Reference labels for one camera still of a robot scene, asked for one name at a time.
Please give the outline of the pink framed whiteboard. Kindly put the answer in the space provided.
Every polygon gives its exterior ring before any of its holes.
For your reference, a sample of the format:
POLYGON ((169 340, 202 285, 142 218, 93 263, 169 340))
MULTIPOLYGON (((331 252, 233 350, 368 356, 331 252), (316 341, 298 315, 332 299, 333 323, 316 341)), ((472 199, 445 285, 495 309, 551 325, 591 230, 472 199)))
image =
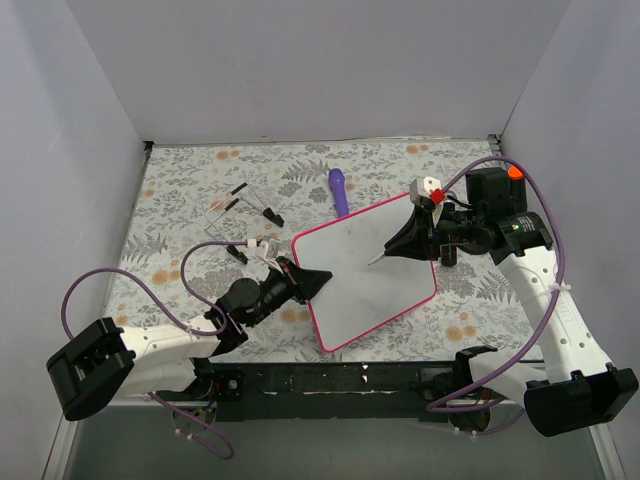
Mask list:
POLYGON ((431 262, 391 257, 370 263, 412 211, 409 195, 403 193, 311 228, 292 240, 299 267, 332 273, 310 301, 323 351, 334 352, 435 296, 431 262))

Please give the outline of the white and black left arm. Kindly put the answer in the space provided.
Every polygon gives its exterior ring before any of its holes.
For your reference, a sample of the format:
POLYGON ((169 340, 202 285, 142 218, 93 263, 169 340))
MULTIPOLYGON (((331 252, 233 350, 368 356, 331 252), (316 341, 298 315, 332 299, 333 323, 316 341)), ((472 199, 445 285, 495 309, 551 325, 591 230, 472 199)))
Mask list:
POLYGON ((253 327, 286 302, 305 305, 332 279, 279 257, 263 281, 240 278, 206 313, 186 322, 121 327, 110 317, 92 322, 46 363, 64 417, 86 419, 112 400, 148 392, 205 398, 213 386, 204 360, 233 351, 253 327))

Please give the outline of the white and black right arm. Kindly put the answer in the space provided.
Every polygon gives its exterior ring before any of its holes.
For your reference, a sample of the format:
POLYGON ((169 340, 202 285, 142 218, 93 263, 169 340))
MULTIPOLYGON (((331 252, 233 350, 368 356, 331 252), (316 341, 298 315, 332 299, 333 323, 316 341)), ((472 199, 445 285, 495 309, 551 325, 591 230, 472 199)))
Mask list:
POLYGON ((490 255, 533 334, 511 358, 491 346, 458 352, 451 374, 430 380, 444 395, 428 410, 457 414, 449 401, 487 389, 520 405, 545 437, 613 420, 638 391, 638 379, 614 365, 583 321, 564 282, 564 249, 552 222, 528 209, 524 173, 490 167, 461 177, 464 203, 433 177, 413 180, 413 211, 383 255, 444 266, 455 265, 459 251, 490 255))

